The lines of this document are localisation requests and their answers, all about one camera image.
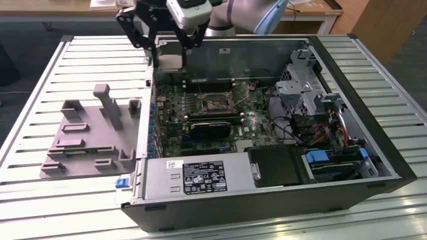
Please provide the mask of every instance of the dark floor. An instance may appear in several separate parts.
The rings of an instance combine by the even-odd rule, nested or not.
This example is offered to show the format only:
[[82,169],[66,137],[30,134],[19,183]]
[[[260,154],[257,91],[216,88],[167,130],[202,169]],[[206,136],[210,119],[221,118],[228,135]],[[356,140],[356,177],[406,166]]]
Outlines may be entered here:
[[[45,31],[38,22],[1,22],[0,44],[19,70],[21,78],[9,86],[0,87],[0,93],[31,91],[62,35],[122,35],[122,32],[114,22],[57,22],[53,23],[53,31]],[[424,109],[427,109],[425,43],[427,18],[385,66]],[[27,93],[0,94],[2,102],[0,106],[0,145],[7,136],[27,96]]]

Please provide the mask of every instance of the wooden desk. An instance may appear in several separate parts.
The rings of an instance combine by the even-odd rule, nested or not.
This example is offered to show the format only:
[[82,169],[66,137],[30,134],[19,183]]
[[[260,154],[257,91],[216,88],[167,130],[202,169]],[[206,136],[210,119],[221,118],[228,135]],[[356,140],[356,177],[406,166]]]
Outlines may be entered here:
[[427,14],[427,0],[336,0],[344,10],[332,34],[356,34],[381,64],[392,58]]
[[[114,21],[117,10],[90,11],[90,0],[0,0],[0,22],[90,22]],[[281,21],[318,21],[317,33],[326,34],[341,10],[333,10],[324,0],[294,5],[286,9]]]

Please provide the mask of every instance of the blue tab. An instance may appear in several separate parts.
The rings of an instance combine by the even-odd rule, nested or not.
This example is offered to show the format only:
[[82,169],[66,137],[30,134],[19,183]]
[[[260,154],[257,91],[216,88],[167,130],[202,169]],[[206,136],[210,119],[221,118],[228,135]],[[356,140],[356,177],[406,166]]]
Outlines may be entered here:
[[313,157],[309,153],[305,154],[305,159],[306,159],[306,162],[310,164],[314,160],[313,160]]
[[118,178],[114,181],[114,188],[115,189],[123,189],[129,187],[129,179],[127,178]]
[[358,152],[361,154],[362,159],[366,159],[369,157],[368,152],[362,147],[358,149]]
[[326,151],[324,150],[316,150],[310,151],[305,154],[306,162],[310,164],[313,162],[326,162],[329,161],[329,157],[326,154]]

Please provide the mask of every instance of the slotted metal table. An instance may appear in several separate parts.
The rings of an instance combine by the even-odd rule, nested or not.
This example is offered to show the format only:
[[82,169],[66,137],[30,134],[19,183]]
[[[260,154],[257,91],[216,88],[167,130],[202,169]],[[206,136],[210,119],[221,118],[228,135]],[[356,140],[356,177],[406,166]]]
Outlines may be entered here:
[[0,238],[425,238],[427,114],[357,39],[346,35],[320,35],[318,39],[417,175],[413,183],[342,211],[145,233],[119,210],[130,192],[115,190],[117,176],[69,180],[38,177],[62,119],[62,101],[79,99],[85,106],[99,105],[91,95],[98,83],[109,84],[118,104],[141,99],[147,76],[143,51],[133,48],[125,36],[63,37],[0,149]]

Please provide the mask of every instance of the warning label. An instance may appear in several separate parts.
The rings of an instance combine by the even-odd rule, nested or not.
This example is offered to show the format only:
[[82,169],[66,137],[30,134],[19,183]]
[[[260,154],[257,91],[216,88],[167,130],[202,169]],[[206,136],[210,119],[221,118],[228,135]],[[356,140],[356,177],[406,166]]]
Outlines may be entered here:
[[181,170],[186,195],[226,191],[222,161],[186,163]]

